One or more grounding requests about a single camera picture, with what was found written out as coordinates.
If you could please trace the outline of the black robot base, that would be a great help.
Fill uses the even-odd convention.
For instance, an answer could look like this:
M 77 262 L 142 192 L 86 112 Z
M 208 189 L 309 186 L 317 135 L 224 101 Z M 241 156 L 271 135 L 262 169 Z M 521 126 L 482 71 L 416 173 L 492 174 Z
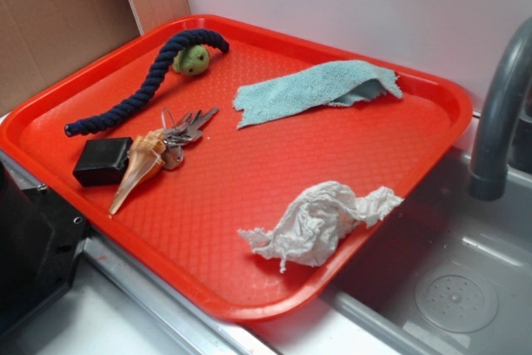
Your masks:
M 55 190 L 22 189 L 1 166 L 2 338 L 71 289 L 86 230 Z

